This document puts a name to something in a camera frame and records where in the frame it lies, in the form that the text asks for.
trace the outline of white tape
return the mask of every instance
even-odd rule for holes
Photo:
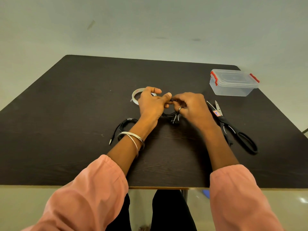
[[[133,94],[132,94],[132,99],[131,101],[133,101],[135,104],[139,105],[138,104],[138,100],[135,99],[135,95],[139,92],[143,92],[145,88],[139,88],[137,90],[134,90]]]

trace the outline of pink shirt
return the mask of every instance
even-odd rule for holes
[[[210,175],[216,230],[283,230],[253,175],[231,165]],[[69,184],[56,190],[29,230],[105,230],[120,213],[128,183],[120,167],[101,155]]]

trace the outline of tabletop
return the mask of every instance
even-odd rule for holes
[[[108,153],[119,123],[140,117],[130,102],[132,92],[154,86],[163,93],[191,91],[217,100],[229,122],[258,145],[257,155],[235,140],[231,149],[259,187],[308,188],[308,139],[259,89],[247,97],[216,96],[209,85],[212,69],[238,67],[63,57],[0,112],[0,184],[67,184]],[[206,188],[211,172],[199,132],[183,117],[177,126],[160,118],[127,180],[130,188]]]

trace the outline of red latch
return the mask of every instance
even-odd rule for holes
[[[258,83],[260,83],[260,80],[258,80],[258,79],[256,78],[256,76],[254,76],[252,73],[250,73],[250,75],[251,75],[251,77],[253,77]]]
[[[215,84],[216,84],[216,86],[217,86],[217,85],[218,85],[218,84],[217,84],[218,78],[217,78],[216,74],[214,74],[213,71],[211,71],[211,74],[214,76],[214,78],[215,78]]]

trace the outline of scissors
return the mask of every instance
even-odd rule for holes
[[[251,155],[256,155],[258,153],[258,147],[255,142],[245,133],[239,131],[234,126],[232,126],[227,119],[222,115],[221,109],[218,105],[218,102],[215,101],[216,108],[211,105],[210,102],[206,101],[210,110],[215,114],[215,116],[219,120],[219,125],[224,134],[224,137],[229,146],[233,144],[233,142],[229,139],[225,127],[228,127],[231,130],[231,133],[235,137],[235,139],[241,144],[241,146]]]

